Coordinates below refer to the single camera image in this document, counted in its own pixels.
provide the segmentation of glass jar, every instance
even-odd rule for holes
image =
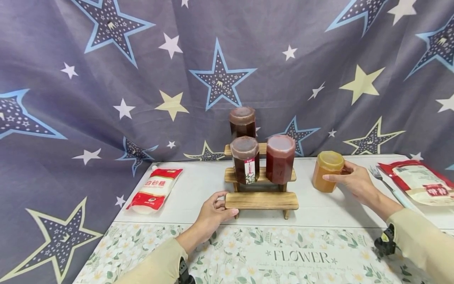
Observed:
[[[232,109],[229,121],[232,140],[241,136],[256,137],[255,109],[245,106]]]
[[[266,143],[266,177],[274,184],[290,181],[295,159],[295,140],[287,135],[275,135]]]
[[[249,136],[238,137],[230,143],[237,182],[253,184],[260,176],[258,142]]]
[[[344,168],[344,157],[334,151],[322,151],[317,156],[312,185],[319,191],[325,193],[333,192],[336,183],[323,179],[325,174],[341,174]]]

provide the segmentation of floral tablecloth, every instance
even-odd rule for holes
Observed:
[[[112,284],[187,226],[114,222],[74,283]],[[400,251],[390,257],[376,254],[373,240],[381,232],[221,226],[190,255],[188,266],[197,284],[433,283]]]

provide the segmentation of yellow star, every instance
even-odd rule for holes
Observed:
[[[199,161],[215,161],[225,157],[224,152],[213,152],[207,144],[207,141],[203,143],[202,154],[200,155],[188,155],[183,153],[187,158],[198,159]]]
[[[26,209],[37,223],[45,242],[21,264],[3,276],[0,282],[51,262],[54,267],[56,282],[62,283],[71,264],[74,250],[103,236],[84,228],[86,201],[87,198],[85,197],[66,220]]]
[[[355,150],[352,155],[355,154],[381,154],[381,149],[380,146],[393,139],[397,135],[404,133],[405,130],[402,131],[396,131],[393,133],[388,133],[388,134],[382,134],[381,133],[381,118],[380,117],[377,122],[375,122],[375,125],[372,127],[371,130],[369,130],[369,133],[361,138],[355,138],[355,139],[350,139],[347,141],[344,141],[344,143],[347,143],[348,145],[351,145],[355,147]]]
[[[353,105],[362,94],[380,95],[377,89],[372,84],[375,79],[385,68],[377,70],[371,74],[366,74],[359,65],[356,66],[355,80],[343,85],[339,89],[353,91],[351,105]]]
[[[155,108],[155,110],[168,111],[170,117],[172,118],[172,121],[175,121],[175,116],[177,115],[177,112],[189,113],[189,111],[180,104],[181,97],[183,97],[183,93],[179,93],[178,95],[172,98],[161,90],[159,90],[159,92],[161,93],[161,97],[163,98],[164,103]]]

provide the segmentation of yellow jar lid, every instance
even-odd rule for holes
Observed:
[[[344,157],[334,151],[322,151],[317,156],[318,165],[324,169],[337,171],[344,168]]]

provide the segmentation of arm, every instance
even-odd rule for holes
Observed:
[[[180,259],[186,261],[188,254],[206,242],[221,222],[238,214],[238,209],[225,210],[223,200],[226,191],[216,192],[203,203],[200,214],[191,227],[176,238],[158,246],[139,265],[127,272],[115,284],[174,284],[178,281]]]
[[[454,284],[454,238],[444,234],[418,213],[382,194],[373,186],[363,167],[345,162],[347,175],[325,175],[323,178],[342,183],[364,205],[387,224],[394,225],[394,242],[402,254],[427,272],[438,284]]]

